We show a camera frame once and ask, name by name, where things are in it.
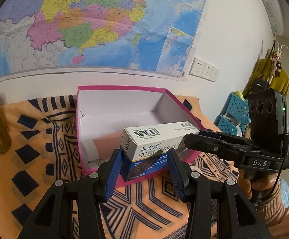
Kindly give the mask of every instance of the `map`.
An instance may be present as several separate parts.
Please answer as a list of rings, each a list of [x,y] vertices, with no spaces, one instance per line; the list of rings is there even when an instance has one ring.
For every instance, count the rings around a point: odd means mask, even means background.
[[[93,68],[181,78],[205,1],[6,0],[0,78]]]

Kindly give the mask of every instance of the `blue gripper pad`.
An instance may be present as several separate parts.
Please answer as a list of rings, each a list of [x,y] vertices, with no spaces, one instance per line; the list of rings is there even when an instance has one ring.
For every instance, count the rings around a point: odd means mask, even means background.
[[[180,166],[181,162],[174,149],[170,149],[167,152],[166,160],[167,160],[167,165],[169,168],[169,172],[170,172],[173,186],[177,193],[177,196],[180,199],[183,199],[185,186],[184,186],[183,177],[179,170],[179,168],[181,167]]]
[[[110,169],[109,175],[106,180],[106,190],[104,193],[105,201],[108,201],[114,194],[114,190],[116,187],[121,165],[122,165],[122,154],[121,154],[121,150],[119,150],[117,152],[114,162],[112,163],[112,167]]]

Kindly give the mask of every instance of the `cable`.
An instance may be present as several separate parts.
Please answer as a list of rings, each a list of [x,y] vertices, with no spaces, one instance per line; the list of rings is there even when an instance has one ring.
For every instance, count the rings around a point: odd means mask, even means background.
[[[270,192],[267,196],[265,196],[265,197],[263,197],[263,198],[261,199],[262,202],[265,201],[265,200],[267,200],[269,197],[272,196],[272,194],[273,194],[273,192],[274,192],[274,190],[275,190],[275,188],[276,188],[276,185],[277,185],[277,183],[278,183],[278,181],[279,181],[279,177],[280,177],[280,174],[281,174],[281,172],[282,172],[282,167],[283,167],[283,165],[284,165],[284,162],[285,162],[285,159],[286,159],[286,155],[287,155],[287,152],[283,155],[283,161],[282,161],[282,164],[281,164],[280,169],[279,169],[279,171],[278,171],[278,175],[277,175],[277,177],[276,177],[276,181],[275,181],[275,183],[274,183],[274,186],[273,186],[273,188],[271,189],[271,192]]]
[[[269,52],[268,58],[267,58],[267,60],[266,60],[266,63],[265,63],[265,65],[264,65],[262,71],[261,71],[261,74],[263,74],[263,71],[264,71],[264,69],[265,69],[265,67],[266,67],[266,65],[267,65],[267,62],[268,62],[269,58],[271,57],[271,54],[272,54],[273,50],[275,50],[275,44],[276,44],[276,40],[274,39],[273,46],[271,47],[271,52]]]

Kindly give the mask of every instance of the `sleeve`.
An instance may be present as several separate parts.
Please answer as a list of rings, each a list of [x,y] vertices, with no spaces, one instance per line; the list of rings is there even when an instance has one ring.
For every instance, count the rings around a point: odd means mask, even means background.
[[[289,239],[289,207],[284,207],[280,183],[276,192],[258,209],[274,239]]]

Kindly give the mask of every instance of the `hanging clothes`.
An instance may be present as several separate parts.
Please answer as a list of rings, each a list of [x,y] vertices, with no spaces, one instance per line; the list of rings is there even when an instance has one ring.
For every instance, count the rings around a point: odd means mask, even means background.
[[[269,78],[271,73],[271,65],[271,59],[267,60],[266,58],[260,59],[256,63],[252,75],[243,91],[244,97],[247,97],[247,95],[249,94],[252,83],[256,78],[261,80],[267,80]],[[280,77],[273,77],[273,80],[271,81],[269,87],[287,95],[289,89],[289,77],[284,69],[280,70]]]

